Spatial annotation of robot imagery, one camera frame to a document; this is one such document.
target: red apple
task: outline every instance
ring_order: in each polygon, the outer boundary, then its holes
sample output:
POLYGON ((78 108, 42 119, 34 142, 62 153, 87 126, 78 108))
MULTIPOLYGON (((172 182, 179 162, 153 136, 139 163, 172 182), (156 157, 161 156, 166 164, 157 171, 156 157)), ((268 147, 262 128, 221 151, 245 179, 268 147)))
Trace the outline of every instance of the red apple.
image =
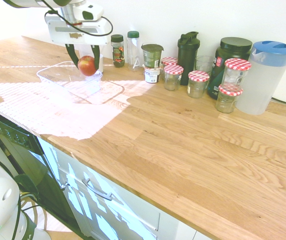
POLYGON ((92 56, 83 56, 78 60, 77 66, 85 76, 92 76, 96 73, 94 58, 92 56))

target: black shaker bottle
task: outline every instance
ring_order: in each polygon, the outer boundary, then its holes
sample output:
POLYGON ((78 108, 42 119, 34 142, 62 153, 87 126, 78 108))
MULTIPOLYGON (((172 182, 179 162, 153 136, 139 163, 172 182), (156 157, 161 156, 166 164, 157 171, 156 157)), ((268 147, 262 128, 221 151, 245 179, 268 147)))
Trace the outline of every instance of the black shaker bottle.
POLYGON ((182 34, 178 39, 178 61, 177 64, 184 68, 182 74, 181 85, 188 85, 188 73, 194 70, 195 58, 197 49, 200 46, 200 41, 197 39, 198 32, 191 31, 187 34, 182 34))

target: black lid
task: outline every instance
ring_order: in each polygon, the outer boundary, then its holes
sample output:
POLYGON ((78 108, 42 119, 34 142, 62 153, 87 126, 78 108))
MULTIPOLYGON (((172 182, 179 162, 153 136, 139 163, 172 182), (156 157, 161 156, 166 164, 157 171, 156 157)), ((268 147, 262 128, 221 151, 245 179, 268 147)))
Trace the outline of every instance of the black lid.
POLYGON ((187 34, 182 34, 181 38, 178 39, 177 46, 181 49, 193 49, 197 50, 201 44, 199 39, 197 39, 198 32, 191 31, 187 34))
POLYGON ((124 37, 121 34, 114 34, 111 36, 111 42, 113 43, 119 43, 124 41, 124 37))
POLYGON ((139 38, 139 32, 138 31, 129 31, 127 33, 127 37, 130 38, 130 39, 137 39, 139 38))
POLYGON ((237 53, 246 53, 252 48, 253 43, 245 38, 224 37, 221 39, 221 48, 237 53))

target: dishwasher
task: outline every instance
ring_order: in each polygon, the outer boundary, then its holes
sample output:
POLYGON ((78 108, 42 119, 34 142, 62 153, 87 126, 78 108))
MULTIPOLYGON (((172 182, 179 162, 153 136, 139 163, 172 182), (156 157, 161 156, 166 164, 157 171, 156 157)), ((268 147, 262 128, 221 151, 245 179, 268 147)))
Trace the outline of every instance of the dishwasher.
POLYGON ((75 216, 55 178, 38 138, 0 115, 0 147, 18 174, 26 174, 39 191, 38 204, 83 239, 75 216))

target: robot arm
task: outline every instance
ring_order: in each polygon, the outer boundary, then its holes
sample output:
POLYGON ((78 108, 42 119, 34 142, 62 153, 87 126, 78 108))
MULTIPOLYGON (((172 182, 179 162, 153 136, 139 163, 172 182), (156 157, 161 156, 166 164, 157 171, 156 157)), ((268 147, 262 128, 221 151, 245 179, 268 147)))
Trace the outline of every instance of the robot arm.
POLYGON ((3 0, 17 8, 50 8, 45 15, 51 40, 65 44, 67 52, 77 66, 78 58, 74 44, 89 45, 95 57, 95 68, 99 65, 99 45, 109 43, 111 22, 103 17, 103 8, 87 0, 3 0), (54 8, 60 8, 60 14, 54 8))

